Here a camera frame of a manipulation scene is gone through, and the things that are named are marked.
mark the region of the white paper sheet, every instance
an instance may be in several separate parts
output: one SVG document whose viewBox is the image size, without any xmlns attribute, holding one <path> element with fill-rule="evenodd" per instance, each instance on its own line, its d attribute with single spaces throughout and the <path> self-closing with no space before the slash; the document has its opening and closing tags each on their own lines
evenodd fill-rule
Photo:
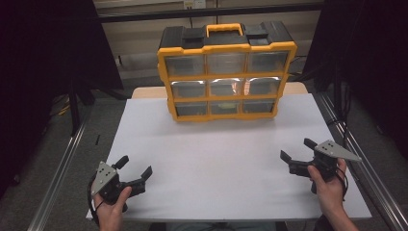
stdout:
<svg viewBox="0 0 408 231">
<path fill-rule="evenodd" d="M 146 192 L 128 200 L 124 218 L 144 221 L 243 221 L 318 218 L 311 182 L 289 174 L 280 159 L 311 161 L 304 138 L 332 140 L 311 94 L 285 95 L 274 119 L 175 122 L 166 99 L 127 101 L 107 163 L 129 163 L 121 181 L 152 166 Z M 370 211 L 351 175 L 344 207 L 351 218 Z"/>
</svg>

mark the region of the black curtain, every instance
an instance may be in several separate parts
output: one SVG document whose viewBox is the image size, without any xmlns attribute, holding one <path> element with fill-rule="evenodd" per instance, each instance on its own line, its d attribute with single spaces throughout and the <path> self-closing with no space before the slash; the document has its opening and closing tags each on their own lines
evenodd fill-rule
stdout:
<svg viewBox="0 0 408 231">
<path fill-rule="evenodd" d="M 304 72 L 326 90 L 346 80 L 408 158 L 408 2 L 326 0 Z"/>
<path fill-rule="evenodd" d="M 101 24 L 84 17 L 97 17 L 91 0 L 19 0 L 0 8 L 0 196 L 34 152 L 52 98 L 67 93 L 72 78 L 85 89 L 122 89 Z"/>
</svg>

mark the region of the hand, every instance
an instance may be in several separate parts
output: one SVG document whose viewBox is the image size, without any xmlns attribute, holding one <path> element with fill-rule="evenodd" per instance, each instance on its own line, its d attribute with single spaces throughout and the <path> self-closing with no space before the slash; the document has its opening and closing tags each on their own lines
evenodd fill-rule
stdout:
<svg viewBox="0 0 408 231">
<path fill-rule="evenodd" d="M 116 204 L 110 205 L 103 202 L 96 211 L 99 217 L 99 228 L 101 231 L 118 231 L 122 228 L 122 209 L 126 200 L 132 192 L 131 187 L 126 187 L 117 199 Z M 100 194 L 93 198 L 94 206 L 98 206 L 103 201 Z"/>
<path fill-rule="evenodd" d="M 337 161 L 339 169 L 345 173 L 347 166 L 344 160 Z M 337 177 L 324 182 L 320 172 L 314 166 L 308 166 L 310 176 L 316 183 L 317 194 L 321 212 L 327 217 L 335 230 L 358 230 L 354 223 L 348 218 L 343 207 L 343 184 Z M 343 172 L 338 172 L 344 180 Z"/>
<path fill-rule="evenodd" d="M 339 169 L 345 173 L 346 164 L 344 160 L 338 160 Z M 343 209 L 343 184 L 337 177 L 332 177 L 330 181 L 324 182 L 320 172 L 314 166 L 308 166 L 310 176 L 316 183 L 319 197 L 320 209 L 324 215 Z"/>
</svg>

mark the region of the clear plastic drawer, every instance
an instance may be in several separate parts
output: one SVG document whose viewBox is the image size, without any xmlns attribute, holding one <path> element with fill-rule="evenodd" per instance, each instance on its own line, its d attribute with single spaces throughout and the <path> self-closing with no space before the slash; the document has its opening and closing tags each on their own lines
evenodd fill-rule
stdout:
<svg viewBox="0 0 408 231">
<path fill-rule="evenodd" d="M 280 77 L 249 78 L 245 82 L 245 95 L 277 94 Z"/>
<path fill-rule="evenodd" d="M 204 74 L 204 56 L 165 57 L 169 76 L 188 76 Z"/>
<path fill-rule="evenodd" d="M 205 96 L 205 81 L 171 82 L 174 98 L 192 98 Z"/>
<path fill-rule="evenodd" d="M 287 57 L 287 51 L 249 53 L 247 71 L 283 71 Z"/>
<path fill-rule="evenodd" d="M 208 72 L 212 74 L 242 73 L 245 53 L 215 53 L 207 55 Z"/>
<path fill-rule="evenodd" d="M 211 101 L 211 114 L 213 115 L 227 115 L 237 114 L 240 106 L 239 100 L 224 100 L 224 101 Z"/>
<path fill-rule="evenodd" d="M 210 82 L 210 95 L 240 95 L 242 90 L 242 79 L 215 79 Z"/>
<path fill-rule="evenodd" d="M 274 106 L 275 99 L 247 99 L 242 103 L 242 111 L 246 114 L 270 113 Z"/>
<path fill-rule="evenodd" d="M 207 102 L 175 103 L 178 116 L 204 116 L 207 114 Z"/>
</svg>

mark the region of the yellow storage case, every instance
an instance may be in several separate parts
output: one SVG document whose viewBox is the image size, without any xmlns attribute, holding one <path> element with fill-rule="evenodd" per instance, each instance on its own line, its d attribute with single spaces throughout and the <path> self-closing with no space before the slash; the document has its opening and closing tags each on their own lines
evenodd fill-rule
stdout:
<svg viewBox="0 0 408 231">
<path fill-rule="evenodd" d="M 158 51 L 176 121 L 274 117 L 296 45 L 282 22 L 167 27 Z"/>
</svg>

